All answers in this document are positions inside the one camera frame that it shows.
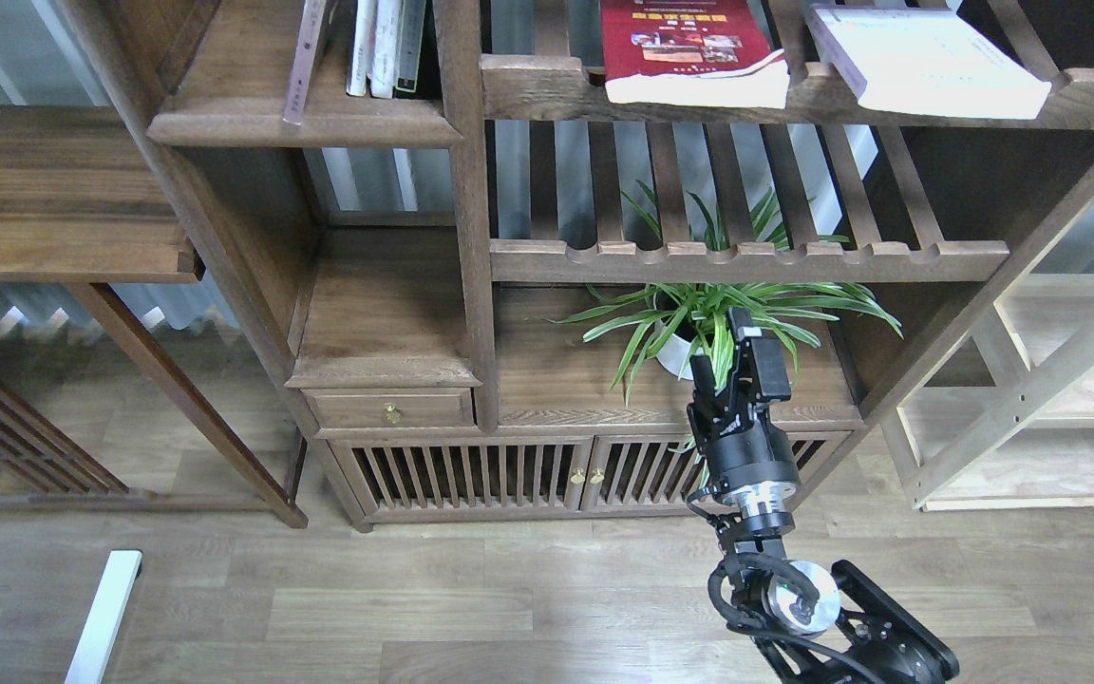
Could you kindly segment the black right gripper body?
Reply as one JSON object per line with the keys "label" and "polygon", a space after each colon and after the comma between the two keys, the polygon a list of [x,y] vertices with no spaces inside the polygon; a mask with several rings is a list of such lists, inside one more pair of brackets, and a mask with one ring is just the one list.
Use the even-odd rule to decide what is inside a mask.
{"label": "black right gripper body", "polygon": [[694,387],[688,420],[707,484],[687,496],[688,505],[708,495],[737,507],[741,523],[794,522],[785,499],[796,492],[800,475],[785,433],[771,424],[772,399],[749,385],[721,393]]}

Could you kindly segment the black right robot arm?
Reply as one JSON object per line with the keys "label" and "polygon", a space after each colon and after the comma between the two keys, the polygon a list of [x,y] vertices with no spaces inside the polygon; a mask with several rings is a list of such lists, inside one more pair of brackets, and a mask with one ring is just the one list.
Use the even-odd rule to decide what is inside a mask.
{"label": "black right robot arm", "polygon": [[687,496],[726,512],[705,512],[724,555],[707,591],[729,631],[749,636],[784,683],[945,683],[959,675],[951,648],[868,579],[853,563],[790,559],[794,528],[785,501],[800,482],[771,407],[790,398],[781,341],[744,308],[729,309],[733,362],[717,385],[710,359],[691,359],[688,407],[708,478]]}

